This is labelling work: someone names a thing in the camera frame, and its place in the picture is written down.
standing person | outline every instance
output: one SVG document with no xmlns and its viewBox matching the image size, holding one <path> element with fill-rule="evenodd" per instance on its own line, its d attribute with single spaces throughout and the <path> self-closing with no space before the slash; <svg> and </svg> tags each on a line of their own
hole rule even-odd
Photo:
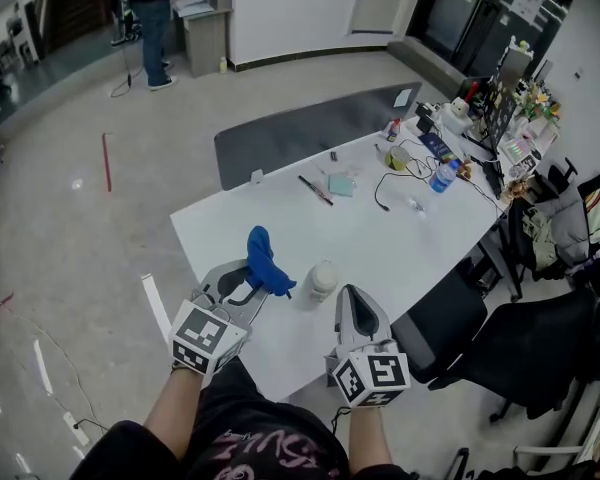
<svg viewBox="0 0 600 480">
<path fill-rule="evenodd" d="M 176 363 L 145 424 L 114 425 L 71 479 L 409 479 L 392 464 L 381 409 L 351 411 L 347 459 L 309 411 L 258 393 L 238 358 L 201 391 L 202 379 Z"/>
<path fill-rule="evenodd" d="M 168 77 L 162 60 L 164 37 L 171 19 L 170 0 L 130 0 L 142 24 L 142 59 L 149 89 L 158 91 L 176 83 Z"/>
<path fill-rule="evenodd" d="M 116 48 L 127 41 L 136 41 L 139 36 L 132 31 L 133 14 L 131 11 L 125 13 L 120 0 L 109 0 L 109 7 L 117 22 L 116 37 L 111 40 L 111 47 Z"/>
<path fill-rule="evenodd" d="M 22 32 L 22 19 L 20 18 L 19 12 L 20 5 L 14 5 L 13 16 L 7 20 L 7 33 L 11 37 L 16 37 L 20 32 Z"/>
</svg>

tile floor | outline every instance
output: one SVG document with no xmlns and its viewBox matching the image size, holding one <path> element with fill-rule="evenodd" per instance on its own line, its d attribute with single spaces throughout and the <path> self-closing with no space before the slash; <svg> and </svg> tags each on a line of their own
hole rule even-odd
<svg viewBox="0 0 600 480">
<path fill-rule="evenodd" d="M 220 130 L 282 110 L 356 91 L 421 81 L 385 53 L 338 55 L 240 74 L 187 76 L 151 93 L 144 77 L 131 92 L 108 97 L 119 78 L 96 83 L 41 115 L 9 140 L 0 166 L 0 479 L 19 472 L 20 453 L 42 479 L 67 478 L 78 443 L 65 411 L 106 426 L 143 421 L 169 374 L 169 357 L 141 277 L 152 273 L 173 318 L 195 279 L 169 215 L 220 190 L 213 137 Z M 442 101 L 429 84 L 419 100 Z M 109 133 L 111 193 L 101 136 Z M 529 284 L 528 298 L 565 290 Z M 489 306 L 505 302 L 496 290 Z M 50 339 L 75 365 L 75 372 Z M 39 340 L 53 395 L 34 355 Z M 315 382 L 292 397 L 325 421 L 339 400 Z M 555 415 L 528 422 L 514 412 L 486 425 L 499 401 L 459 383 L 429 393 L 414 386 L 387 410 L 395 460 L 442 476 L 458 447 L 472 449 L 478 469 L 511 463 L 512 446 L 539 443 Z M 346 441 L 346 418 L 340 435 Z M 99 431 L 86 427 L 92 440 Z"/>
</svg>

plastic bottle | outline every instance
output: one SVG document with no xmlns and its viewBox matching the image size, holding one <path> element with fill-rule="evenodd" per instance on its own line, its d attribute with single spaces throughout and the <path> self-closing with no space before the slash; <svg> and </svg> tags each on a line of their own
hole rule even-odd
<svg viewBox="0 0 600 480">
<path fill-rule="evenodd" d="M 440 164 L 433 176 L 429 178 L 429 186 L 439 194 L 442 194 L 447 187 L 456 179 L 456 171 L 460 167 L 459 160 L 452 160 L 448 164 Z"/>
<path fill-rule="evenodd" d="M 310 296 L 318 302 L 333 293 L 338 286 L 338 272 L 330 261 L 321 261 L 309 272 Z"/>
</svg>

black chair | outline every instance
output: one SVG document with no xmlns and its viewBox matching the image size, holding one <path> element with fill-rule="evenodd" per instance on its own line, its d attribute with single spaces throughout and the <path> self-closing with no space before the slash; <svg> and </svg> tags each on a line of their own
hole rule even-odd
<svg viewBox="0 0 600 480">
<path fill-rule="evenodd" d="M 451 291 L 448 277 L 392 326 L 413 377 L 422 383 L 437 377 L 430 390 L 466 379 L 504 397 L 492 422 L 511 403 L 526 407 L 530 419 L 558 408 L 591 336 L 593 292 L 505 304 L 480 329 L 486 318 L 482 300 L 466 288 Z"/>
<path fill-rule="evenodd" d="M 449 472 L 445 475 L 444 480 L 464 480 L 470 478 L 473 480 L 474 472 L 466 472 L 469 462 L 469 449 L 460 448 L 456 454 Z M 501 469 L 492 473 L 491 471 L 482 471 L 478 476 L 478 480 L 527 480 L 530 476 L 534 478 L 542 478 L 543 480 L 592 480 L 593 473 L 596 469 L 596 463 L 592 460 L 573 464 L 558 471 L 552 471 L 545 474 L 527 475 L 519 467 L 511 469 Z"/>
<path fill-rule="evenodd" d="M 442 375 L 487 319 L 480 293 L 464 275 L 456 267 L 391 326 L 421 384 Z"/>
</svg>

small box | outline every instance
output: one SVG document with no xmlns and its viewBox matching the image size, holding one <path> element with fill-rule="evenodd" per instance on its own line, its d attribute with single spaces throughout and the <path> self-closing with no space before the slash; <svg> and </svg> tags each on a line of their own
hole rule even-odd
<svg viewBox="0 0 600 480">
<path fill-rule="evenodd" d="M 169 332 L 173 358 L 202 375 L 213 375 L 237 356 L 248 332 L 185 300 Z"/>
<path fill-rule="evenodd" d="M 333 377 L 349 407 L 384 407 L 411 387 L 406 354 L 350 352 Z"/>
</svg>

